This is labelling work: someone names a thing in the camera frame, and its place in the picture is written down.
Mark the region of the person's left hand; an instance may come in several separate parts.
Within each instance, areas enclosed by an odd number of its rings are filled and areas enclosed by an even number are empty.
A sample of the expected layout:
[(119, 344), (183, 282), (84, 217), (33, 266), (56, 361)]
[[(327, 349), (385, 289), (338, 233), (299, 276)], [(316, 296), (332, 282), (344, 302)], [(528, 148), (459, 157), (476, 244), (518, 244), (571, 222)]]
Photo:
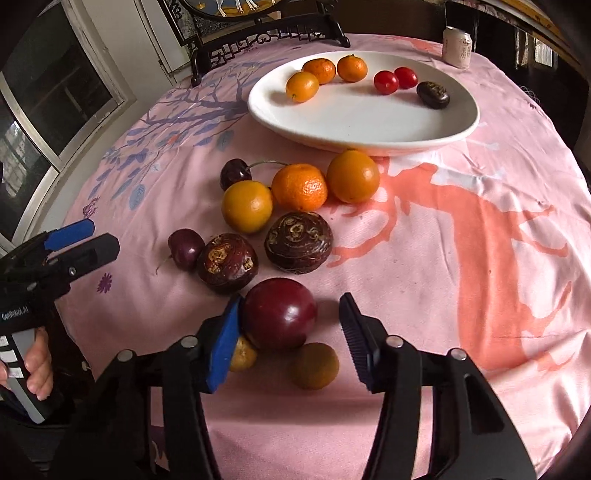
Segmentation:
[(48, 334), (44, 327), (35, 331), (34, 343), (27, 351), (24, 363), (30, 374), (27, 380), (28, 390), (39, 401), (46, 400), (53, 389), (54, 375)]

